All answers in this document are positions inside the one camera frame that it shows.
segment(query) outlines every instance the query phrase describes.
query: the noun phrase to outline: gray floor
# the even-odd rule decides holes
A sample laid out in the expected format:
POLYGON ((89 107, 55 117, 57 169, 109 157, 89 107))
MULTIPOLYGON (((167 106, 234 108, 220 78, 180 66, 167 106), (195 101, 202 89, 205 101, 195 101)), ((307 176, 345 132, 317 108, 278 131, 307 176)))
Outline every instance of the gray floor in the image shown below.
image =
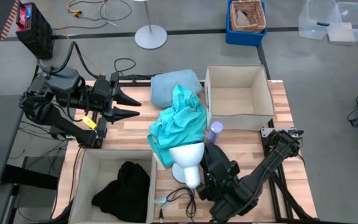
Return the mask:
MULTIPOLYGON (((135 32, 146 23, 144 5, 142 2, 127 2, 133 15, 117 22, 119 27, 68 29, 68 33, 135 32)), ((66 2, 49 0, 44 3, 62 26, 95 26, 95 23, 69 15, 66 2)), ((265 3, 269 28, 298 26, 304 0, 265 0, 265 3)), ((83 10, 84 16, 98 17, 99 6, 77 6, 74 8, 83 10)), ((149 2, 149 8, 153 23, 166 30, 225 27, 226 2, 222 0, 153 0, 149 2)), ((117 0, 106 4, 110 18, 124 13, 124 10, 117 0)), ((56 27, 48 14, 44 13, 44 16, 56 27)), ((13 30, 9 36, 15 36, 13 30)), ((205 77, 206 66, 210 63, 260 63, 256 48, 227 45, 224 39, 224 34, 170 35, 167 43, 157 50, 141 49, 133 37, 76 41, 107 76, 114 71, 114 60, 120 57, 130 57, 137 62, 137 66, 127 74, 190 68, 200 79, 205 77)), ((67 48, 67 40, 57 40, 53 60, 44 63, 58 65, 67 48)), ((263 48, 271 78, 284 80, 295 124, 305 130, 302 153, 318 216, 327 221, 358 223, 358 128, 352 128, 346 121, 358 96, 358 43, 348 47, 329 44, 327 39, 303 39, 297 32, 269 32, 263 48)), ((76 54, 73 54, 69 66, 90 79, 76 54)), ((22 93, 30 83, 34 68, 35 59, 21 43, 0 42, 0 95, 22 93)), ((40 156, 54 145, 54 141, 19 133, 11 156, 19 155, 23 149, 25 153, 9 162, 20 166, 24 156, 40 156)), ((44 161, 34 169, 47 172, 48 162, 44 161)), ((29 188, 23 188, 20 195, 27 190, 29 188)), ((23 214, 37 220, 48 218, 53 192, 29 194, 21 202, 23 214)), ((19 215, 16 223, 24 223, 19 215)))

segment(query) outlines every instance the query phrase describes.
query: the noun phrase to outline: wicker basket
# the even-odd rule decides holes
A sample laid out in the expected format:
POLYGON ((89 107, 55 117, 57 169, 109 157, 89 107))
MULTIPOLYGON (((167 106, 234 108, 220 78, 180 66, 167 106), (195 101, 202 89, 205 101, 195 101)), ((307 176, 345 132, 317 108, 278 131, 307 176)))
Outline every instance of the wicker basket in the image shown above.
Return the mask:
POLYGON ((234 31, 260 33, 266 28, 266 19, 262 4, 259 0, 233 1, 230 4, 231 29, 234 31), (237 26, 236 11, 247 13, 249 26, 237 26))

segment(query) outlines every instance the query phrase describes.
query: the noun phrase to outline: wooden tabletop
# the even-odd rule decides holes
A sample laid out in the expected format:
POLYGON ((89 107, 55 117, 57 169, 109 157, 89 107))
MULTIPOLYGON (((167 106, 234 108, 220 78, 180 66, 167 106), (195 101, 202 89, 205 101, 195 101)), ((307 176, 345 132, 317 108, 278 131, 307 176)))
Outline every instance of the wooden tabletop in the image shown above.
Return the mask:
MULTIPOLYGON (((284 84, 281 81, 269 81, 270 91, 272 92, 275 116, 274 125, 276 128, 294 127, 290 107, 288 105, 287 96, 285 94, 284 84)), ((149 126, 159 117, 160 108, 156 108, 150 102, 150 87, 122 87, 125 94, 142 103, 141 107, 122 106, 120 109, 136 110, 140 112, 140 116, 124 119, 115 122, 114 125, 109 124, 106 139, 103 141, 102 149, 143 149, 151 150, 147 142, 149 134, 149 126)), ((204 101, 203 92, 199 96, 204 101)), ((75 119, 84 116, 83 110, 77 110, 75 119)), ((77 123, 82 128, 86 128, 85 124, 77 123)), ((226 153, 230 160, 236 160, 241 168, 239 177, 250 174, 256 166, 264 159, 262 142, 258 131, 228 131, 225 130, 219 135, 216 144, 226 153)), ((63 209, 68 205, 70 199, 71 182, 73 177, 73 166, 75 157, 78 152, 78 143, 70 142, 67 147, 65 161, 63 163, 62 173, 58 186, 58 197, 55 213, 53 217, 57 217, 63 209)), ((73 197, 76 192, 78 180, 77 172, 80 169, 82 153, 75 167, 75 181, 73 187, 73 197)), ((287 186, 296 201, 303 207, 306 213, 312 217, 316 217, 313 199, 311 197, 308 178, 306 176, 305 167, 298 157, 288 158, 283 163, 287 186)), ((155 197, 159 198, 168 195, 171 191, 183 187, 185 185, 178 183, 172 177, 171 168, 164 168, 158 162, 157 166, 157 185, 155 197)), ((278 199, 282 217, 285 217, 285 207, 282 195, 277 188, 278 199)), ((186 216, 186 205, 189 201, 188 197, 182 197, 171 202, 164 209, 165 222, 191 222, 186 216)), ((211 219, 209 209, 212 202, 201 201, 196 194, 196 216, 195 222, 208 222, 211 219)), ((159 222, 158 205, 155 206, 155 222, 159 222)), ((236 216, 230 219, 230 222, 272 222, 275 221, 273 213, 272 198, 270 196, 269 184, 264 184, 264 190, 259 197, 258 206, 252 209, 243 217, 236 216)))

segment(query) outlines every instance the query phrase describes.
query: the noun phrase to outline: black garment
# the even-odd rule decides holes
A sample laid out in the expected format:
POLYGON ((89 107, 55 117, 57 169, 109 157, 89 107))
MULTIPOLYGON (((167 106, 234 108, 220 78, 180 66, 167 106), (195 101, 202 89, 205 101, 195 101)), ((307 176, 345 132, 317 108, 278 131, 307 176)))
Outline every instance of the black garment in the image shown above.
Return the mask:
POLYGON ((125 222, 144 223, 147 217, 150 177, 139 164, 125 162, 117 180, 92 199, 92 205, 125 222))

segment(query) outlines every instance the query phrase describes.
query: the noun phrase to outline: purple bottle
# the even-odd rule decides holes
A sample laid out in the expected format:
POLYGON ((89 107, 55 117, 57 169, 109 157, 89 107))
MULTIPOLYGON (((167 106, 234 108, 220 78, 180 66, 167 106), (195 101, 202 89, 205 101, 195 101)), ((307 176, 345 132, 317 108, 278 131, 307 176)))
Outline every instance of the purple bottle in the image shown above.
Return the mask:
POLYGON ((207 142, 214 143, 219 137, 219 133, 223 130, 223 124, 219 121, 215 121, 211 125, 211 129, 209 130, 207 142))

